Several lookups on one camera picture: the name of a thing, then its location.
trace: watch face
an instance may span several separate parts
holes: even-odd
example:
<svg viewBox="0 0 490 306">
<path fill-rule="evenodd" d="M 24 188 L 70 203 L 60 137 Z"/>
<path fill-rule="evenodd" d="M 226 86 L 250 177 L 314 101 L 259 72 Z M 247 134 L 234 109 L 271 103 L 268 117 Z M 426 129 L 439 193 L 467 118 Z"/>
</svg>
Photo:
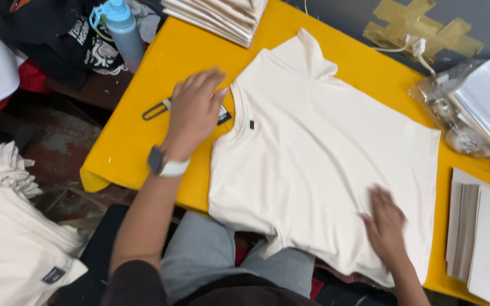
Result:
<svg viewBox="0 0 490 306">
<path fill-rule="evenodd" d="M 149 166 L 150 166 L 150 170 L 154 174 L 158 174 L 160 172 L 160 170 L 162 170 L 162 161 L 163 161 L 163 158 L 164 157 L 162 155 L 162 152 L 160 152 L 160 150 L 156 146 L 154 146 L 150 150 L 148 163 L 149 163 Z"/>
</svg>

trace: stack of cardboard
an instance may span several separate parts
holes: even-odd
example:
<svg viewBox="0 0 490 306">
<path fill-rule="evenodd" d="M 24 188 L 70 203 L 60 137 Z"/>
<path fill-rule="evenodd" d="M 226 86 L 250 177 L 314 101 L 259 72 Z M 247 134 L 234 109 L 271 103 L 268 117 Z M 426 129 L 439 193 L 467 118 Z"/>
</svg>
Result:
<svg viewBox="0 0 490 306">
<path fill-rule="evenodd" d="M 453 169 L 447 275 L 490 302 L 490 185 Z"/>
<path fill-rule="evenodd" d="M 267 0 L 162 0 L 166 14 L 248 47 Z"/>
</svg>

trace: black t-shirt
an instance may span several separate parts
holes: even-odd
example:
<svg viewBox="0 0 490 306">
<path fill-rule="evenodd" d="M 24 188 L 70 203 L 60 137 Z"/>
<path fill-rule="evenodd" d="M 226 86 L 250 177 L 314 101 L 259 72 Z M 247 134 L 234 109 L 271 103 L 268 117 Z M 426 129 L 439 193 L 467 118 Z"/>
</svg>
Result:
<svg viewBox="0 0 490 306">
<path fill-rule="evenodd" d="M 102 306 L 167 306 L 158 271 L 142 260 L 120 265 L 109 280 Z M 200 287 L 174 306 L 313 306 L 317 303 L 250 274 L 232 275 Z"/>
</svg>

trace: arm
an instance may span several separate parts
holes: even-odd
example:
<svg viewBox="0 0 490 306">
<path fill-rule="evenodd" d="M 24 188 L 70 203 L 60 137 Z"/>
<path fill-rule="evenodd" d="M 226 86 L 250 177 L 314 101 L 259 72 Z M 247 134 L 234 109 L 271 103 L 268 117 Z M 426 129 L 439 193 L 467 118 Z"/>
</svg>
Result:
<svg viewBox="0 0 490 306">
<path fill-rule="evenodd" d="M 165 160 L 186 161 L 207 139 L 218 120 L 228 88 L 213 94 L 225 73 L 211 69 L 196 73 L 173 89 L 169 129 L 160 146 Z M 173 213 L 180 177 L 150 174 L 133 200 L 117 233 L 109 273 L 131 260 L 143 260 L 156 269 Z"/>
<path fill-rule="evenodd" d="M 388 191 L 370 190 L 373 216 L 361 215 L 373 250 L 392 274 L 399 305 L 430 306 L 417 273 L 405 252 L 402 230 L 404 213 L 392 201 Z"/>
</svg>

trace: yellow table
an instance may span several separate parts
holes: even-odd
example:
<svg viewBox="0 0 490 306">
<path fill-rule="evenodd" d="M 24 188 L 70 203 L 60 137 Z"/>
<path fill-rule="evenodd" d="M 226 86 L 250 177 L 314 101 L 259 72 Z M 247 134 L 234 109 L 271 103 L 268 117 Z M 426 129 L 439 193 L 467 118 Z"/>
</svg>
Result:
<svg viewBox="0 0 490 306">
<path fill-rule="evenodd" d="M 302 27 L 317 39 L 326 59 L 337 63 L 337 78 L 416 122 L 434 127 L 418 103 L 406 93 L 423 77 L 421 74 L 283 2 L 269 0 L 253 45 L 248 50 L 169 17 L 146 51 L 139 70 L 81 168 L 85 189 L 95 192 L 110 183 L 139 189 L 149 173 L 146 164 L 149 151 L 154 144 L 163 141 L 169 119 L 169 112 L 166 112 L 146 122 L 141 118 L 144 111 L 170 96 L 178 81 L 217 64 L 228 73 L 221 86 L 228 86 L 262 48 L 276 47 L 295 36 Z M 224 106 L 234 115 L 231 95 L 224 101 Z M 177 196 L 179 205 L 207 212 L 211 143 L 232 126 L 233 120 L 217 127 L 194 152 Z M 487 160 L 458 155 L 444 142 L 440 143 L 434 239 L 425 287 L 486 304 L 469 294 L 466 284 L 445 274 L 452 167 L 490 182 Z"/>
</svg>

